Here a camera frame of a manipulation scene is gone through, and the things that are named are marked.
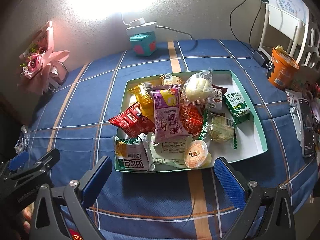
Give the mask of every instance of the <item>screw head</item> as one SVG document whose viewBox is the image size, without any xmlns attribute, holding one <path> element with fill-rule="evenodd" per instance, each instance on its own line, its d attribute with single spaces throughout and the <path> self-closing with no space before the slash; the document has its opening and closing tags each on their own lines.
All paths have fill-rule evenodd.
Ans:
<svg viewBox="0 0 320 240">
<path fill-rule="evenodd" d="M 281 184 L 279 185 L 279 188 L 280 188 L 280 189 L 286 189 L 287 187 L 286 187 L 285 184 L 282 184 L 282 183 L 281 183 Z"/>
<path fill-rule="evenodd" d="M 251 187 L 257 187 L 258 183 L 257 183 L 256 181 L 254 181 L 254 180 L 250 180 L 250 181 L 249 181 L 249 185 L 250 185 Z"/>
<path fill-rule="evenodd" d="M 72 181 L 69 182 L 69 185 L 74 187 L 74 186 L 78 185 L 78 181 L 76 179 L 73 179 Z"/>
</svg>

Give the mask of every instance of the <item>red mesh package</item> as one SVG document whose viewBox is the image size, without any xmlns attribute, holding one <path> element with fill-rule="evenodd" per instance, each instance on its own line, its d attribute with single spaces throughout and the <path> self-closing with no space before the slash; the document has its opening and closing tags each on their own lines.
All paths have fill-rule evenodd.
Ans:
<svg viewBox="0 0 320 240">
<path fill-rule="evenodd" d="M 201 132 L 203 117 L 195 106 L 180 104 L 180 121 L 193 137 Z"/>
<path fill-rule="evenodd" d="M 138 102 L 133 104 L 123 113 L 110 118 L 109 123 L 124 130 L 130 138 L 135 138 L 142 132 L 154 132 L 155 124 L 141 114 L 139 105 Z"/>
</svg>

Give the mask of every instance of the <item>teal object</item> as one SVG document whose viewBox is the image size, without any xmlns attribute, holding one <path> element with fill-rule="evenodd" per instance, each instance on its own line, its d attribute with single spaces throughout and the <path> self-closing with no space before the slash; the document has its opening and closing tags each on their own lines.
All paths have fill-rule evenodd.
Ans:
<svg viewBox="0 0 320 240">
<path fill-rule="evenodd" d="M 156 51 L 155 32 L 140 33 L 130 37 L 131 46 L 137 56 L 150 56 Z"/>
</svg>

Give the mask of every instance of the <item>purple snack package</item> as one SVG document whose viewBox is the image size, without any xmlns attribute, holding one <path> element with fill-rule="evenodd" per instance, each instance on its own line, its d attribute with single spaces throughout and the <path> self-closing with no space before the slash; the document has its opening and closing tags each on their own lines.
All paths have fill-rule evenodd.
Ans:
<svg viewBox="0 0 320 240">
<path fill-rule="evenodd" d="M 179 117 L 180 89 L 181 84 L 175 84 L 156 86 L 147 90 L 153 98 L 155 144 L 189 136 Z"/>
</svg>

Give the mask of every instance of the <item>orange cup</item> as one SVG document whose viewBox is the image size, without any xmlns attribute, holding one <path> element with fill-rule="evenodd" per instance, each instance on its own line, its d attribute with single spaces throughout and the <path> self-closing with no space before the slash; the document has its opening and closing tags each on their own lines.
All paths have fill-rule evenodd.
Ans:
<svg viewBox="0 0 320 240">
<path fill-rule="evenodd" d="M 267 78 L 275 87 L 283 90 L 289 85 L 294 74 L 299 69 L 299 65 L 292 57 L 272 49 L 272 59 L 267 72 Z"/>
</svg>

